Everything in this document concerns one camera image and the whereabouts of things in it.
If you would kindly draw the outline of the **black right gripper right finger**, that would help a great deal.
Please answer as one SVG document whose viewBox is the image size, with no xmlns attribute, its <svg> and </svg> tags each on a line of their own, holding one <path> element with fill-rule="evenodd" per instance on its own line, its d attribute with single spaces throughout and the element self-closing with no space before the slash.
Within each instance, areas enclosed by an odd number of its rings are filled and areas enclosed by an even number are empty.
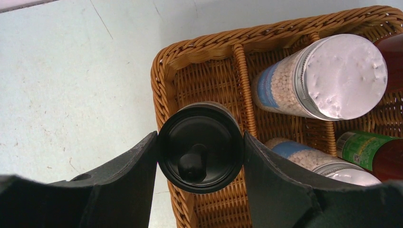
<svg viewBox="0 0 403 228">
<path fill-rule="evenodd" d="M 275 154 L 244 133 L 244 173 L 255 228 L 400 228 L 403 183 L 333 180 Z"/>
</svg>

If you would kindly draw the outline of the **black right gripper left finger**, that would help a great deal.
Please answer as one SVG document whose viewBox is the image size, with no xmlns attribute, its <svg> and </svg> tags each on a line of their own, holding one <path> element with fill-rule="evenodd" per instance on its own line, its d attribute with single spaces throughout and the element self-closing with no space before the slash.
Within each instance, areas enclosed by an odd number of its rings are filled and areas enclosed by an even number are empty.
<svg viewBox="0 0 403 228">
<path fill-rule="evenodd" d="M 0 177 L 3 228 L 146 228 L 156 176 L 157 133 L 70 181 Z"/>
</svg>

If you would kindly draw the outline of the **blue-label silver-lid jar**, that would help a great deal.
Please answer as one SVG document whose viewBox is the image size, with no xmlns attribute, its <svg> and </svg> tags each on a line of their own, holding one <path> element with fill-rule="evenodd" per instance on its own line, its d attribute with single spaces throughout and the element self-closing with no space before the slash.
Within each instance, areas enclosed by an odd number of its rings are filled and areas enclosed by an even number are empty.
<svg viewBox="0 0 403 228">
<path fill-rule="evenodd" d="M 265 146 L 289 161 L 327 178 L 361 186 L 381 183 L 374 175 L 355 164 L 286 138 L 270 139 Z"/>
<path fill-rule="evenodd" d="M 264 69 L 251 83 L 262 110 L 326 121 L 371 111 L 387 87 L 385 59 L 369 40 L 353 34 L 320 39 Z"/>
</svg>

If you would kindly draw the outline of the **large black-lid jar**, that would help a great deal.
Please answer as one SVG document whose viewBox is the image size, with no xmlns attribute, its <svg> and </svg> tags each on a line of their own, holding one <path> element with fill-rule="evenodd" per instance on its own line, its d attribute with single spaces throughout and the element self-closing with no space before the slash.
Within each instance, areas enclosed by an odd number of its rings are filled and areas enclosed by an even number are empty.
<svg viewBox="0 0 403 228">
<path fill-rule="evenodd" d="M 161 127 L 158 164 L 175 187 L 208 194 L 228 186 L 244 160 L 243 132 L 223 105 L 196 102 L 173 114 Z"/>
</svg>

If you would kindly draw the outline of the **yellow-cap sauce bottle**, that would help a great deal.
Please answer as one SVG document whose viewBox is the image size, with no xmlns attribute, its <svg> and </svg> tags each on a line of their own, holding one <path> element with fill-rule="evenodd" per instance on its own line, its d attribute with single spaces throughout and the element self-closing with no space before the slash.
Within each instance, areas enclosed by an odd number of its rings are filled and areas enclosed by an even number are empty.
<svg viewBox="0 0 403 228">
<path fill-rule="evenodd" d="M 349 131 L 336 141 L 337 156 L 372 173 L 380 181 L 403 179 L 403 139 Z"/>
<path fill-rule="evenodd" d="M 394 34 L 376 41 L 375 46 L 385 59 L 388 70 L 386 93 L 403 90 L 403 34 Z"/>
</svg>

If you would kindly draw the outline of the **wicker divided basket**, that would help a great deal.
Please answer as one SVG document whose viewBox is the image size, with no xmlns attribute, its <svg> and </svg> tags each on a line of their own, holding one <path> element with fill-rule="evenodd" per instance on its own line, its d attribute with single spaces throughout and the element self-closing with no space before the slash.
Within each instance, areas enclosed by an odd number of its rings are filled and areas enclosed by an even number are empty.
<svg viewBox="0 0 403 228">
<path fill-rule="evenodd" d="M 353 34 L 374 44 L 402 31 L 399 9 L 372 6 L 172 44 L 158 53 L 151 70 L 159 131 L 183 107 L 213 101 L 232 113 L 243 135 L 248 132 L 264 145 L 273 138 L 286 138 L 338 157 L 336 141 L 349 131 L 403 138 L 403 91 L 385 92 L 365 115 L 339 121 L 262 110 L 254 104 L 251 91 L 253 79 L 264 69 L 320 39 Z M 253 228 L 244 160 L 235 180 L 219 191 L 190 193 L 169 180 L 168 187 L 179 228 Z"/>
</svg>

